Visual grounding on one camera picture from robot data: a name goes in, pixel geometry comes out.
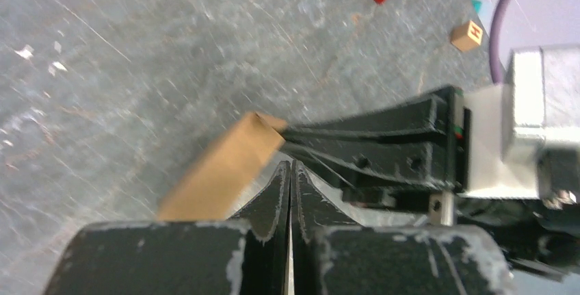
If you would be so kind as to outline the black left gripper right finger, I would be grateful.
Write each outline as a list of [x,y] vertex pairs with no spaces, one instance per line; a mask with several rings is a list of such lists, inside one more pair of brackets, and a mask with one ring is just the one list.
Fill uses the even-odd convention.
[[495,241],[475,226],[364,227],[291,165],[296,294],[515,294]]

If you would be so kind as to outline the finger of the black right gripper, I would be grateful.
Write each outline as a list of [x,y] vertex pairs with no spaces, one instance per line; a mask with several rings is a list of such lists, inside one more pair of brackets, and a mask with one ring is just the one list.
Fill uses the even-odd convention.
[[286,140],[445,141],[453,133],[456,88],[444,86],[388,108],[287,127]]
[[281,151],[300,160],[334,188],[453,189],[447,151],[431,142],[374,144],[321,140],[307,145],[288,141]]

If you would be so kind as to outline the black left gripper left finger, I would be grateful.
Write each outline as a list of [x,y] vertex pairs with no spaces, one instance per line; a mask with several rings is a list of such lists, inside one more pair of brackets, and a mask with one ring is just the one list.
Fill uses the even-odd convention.
[[98,222],[65,248],[45,294],[285,294],[291,164],[228,220]]

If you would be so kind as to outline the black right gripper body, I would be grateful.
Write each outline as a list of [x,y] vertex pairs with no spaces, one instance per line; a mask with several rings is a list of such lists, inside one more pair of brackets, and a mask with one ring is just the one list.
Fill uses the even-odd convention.
[[343,119],[370,148],[357,188],[451,192],[514,264],[579,269],[579,117],[564,92],[440,88]]

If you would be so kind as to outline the brown cardboard box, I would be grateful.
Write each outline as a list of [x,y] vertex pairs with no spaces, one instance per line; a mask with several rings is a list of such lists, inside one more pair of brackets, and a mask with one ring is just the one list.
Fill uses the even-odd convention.
[[204,150],[161,200],[161,221],[223,220],[247,185],[285,143],[285,120],[244,114]]

